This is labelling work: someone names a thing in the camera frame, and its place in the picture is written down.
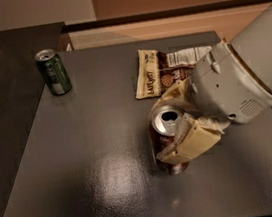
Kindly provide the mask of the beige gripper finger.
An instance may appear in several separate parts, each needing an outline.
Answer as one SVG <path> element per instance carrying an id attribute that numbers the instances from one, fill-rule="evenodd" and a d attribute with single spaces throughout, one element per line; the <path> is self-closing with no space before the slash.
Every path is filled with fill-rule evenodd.
<path id="1" fill-rule="evenodd" d="M 205 115 L 193 118 L 184 114 L 173 142 L 158 152 L 156 159 L 172 165 L 190 162 L 216 145 L 230 125 L 230 120 L 219 121 Z"/>
<path id="2" fill-rule="evenodd" d="M 168 88 L 168 90 L 166 90 L 164 94 L 161 95 L 161 97 L 158 98 L 154 105 L 151 107 L 149 116 L 151 116 L 155 110 L 165 105 L 179 107 L 185 112 L 198 111 L 196 104 L 188 92 L 189 83 L 190 80 L 186 78 L 183 81 L 177 81 L 171 85 L 171 87 Z"/>

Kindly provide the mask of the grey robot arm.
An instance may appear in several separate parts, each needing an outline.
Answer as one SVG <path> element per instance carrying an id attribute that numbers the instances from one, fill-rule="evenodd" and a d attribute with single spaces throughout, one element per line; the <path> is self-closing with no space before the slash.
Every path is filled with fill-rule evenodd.
<path id="1" fill-rule="evenodd" d="M 181 108 L 173 142 L 156 154 L 183 164 L 211 149 L 232 123 L 245 124 L 272 106 L 272 5 L 229 42 L 221 41 L 172 85 L 152 111 Z"/>

